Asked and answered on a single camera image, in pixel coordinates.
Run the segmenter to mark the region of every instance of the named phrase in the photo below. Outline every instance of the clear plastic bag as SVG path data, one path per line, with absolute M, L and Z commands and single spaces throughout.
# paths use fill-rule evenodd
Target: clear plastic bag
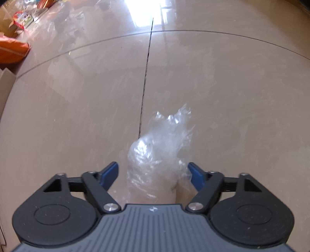
M 192 129 L 187 128 L 190 116 L 186 105 L 167 118 L 157 112 L 150 130 L 131 145 L 128 203 L 186 204 L 194 195 L 187 168 L 192 139 Z

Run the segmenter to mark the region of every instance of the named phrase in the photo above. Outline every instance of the beige tile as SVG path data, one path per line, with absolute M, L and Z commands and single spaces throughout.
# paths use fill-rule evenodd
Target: beige tile
M 310 242 L 310 61 L 227 34 L 153 33 L 142 133 L 153 112 L 183 104 L 195 125 L 192 161 L 226 176 L 251 173 L 295 215 L 289 244 Z
M 19 40 L 29 42 L 32 49 L 18 74 L 80 46 L 149 32 L 151 25 L 152 14 L 148 12 L 148 6 L 133 0 L 59 1 L 19 37 Z
M 79 176 L 111 161 L 126 177 L 137 140 L 149 34 L 60 56 L 17 80 L 0 123 L 1 223 L 17 244 L 13 211 L 57 172 Z
M 310 16 L 284 0 L 167 0 L 153 30 L 209 30 L 261 39 L 310 58 Z

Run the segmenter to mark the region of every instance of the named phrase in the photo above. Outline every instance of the gray ribbed plate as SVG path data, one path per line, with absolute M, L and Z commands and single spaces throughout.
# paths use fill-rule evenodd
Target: gray ribbed plate
M 107 214 L 87 237 L 61 248 L 26 244 L 14 252 L 249 252 L 218 236 L 202 215 L 189 214 L 180 205 L 127 205 L 119 214 Z M 262 252 L 292 252 L 285 244 Z

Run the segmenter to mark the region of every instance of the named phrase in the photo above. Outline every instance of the orange object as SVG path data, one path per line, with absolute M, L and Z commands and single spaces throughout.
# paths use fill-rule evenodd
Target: orange object
M 40 0 L 37 8 L 43 9 L 43 8 L 50 8 L 54 4 L 54 0 Z
M 0 63 L 16 63 L 25 58 L 30 51 L 28 43 L 14 38 L 0 37 Z

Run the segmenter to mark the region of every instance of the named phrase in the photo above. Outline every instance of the glossy floor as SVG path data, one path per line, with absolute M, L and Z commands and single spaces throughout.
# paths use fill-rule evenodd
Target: glossy floor
M 139 130 L 185 103 L 192 161 L 259 179 L 295 215 L 289 244 L 310 250 L 307 13 L 283 0 L 71 0 L 20 39 L 32 50 L 0 122 L 6 251 L 13 211 L 48 178 L 115 160 L 119 190 Z

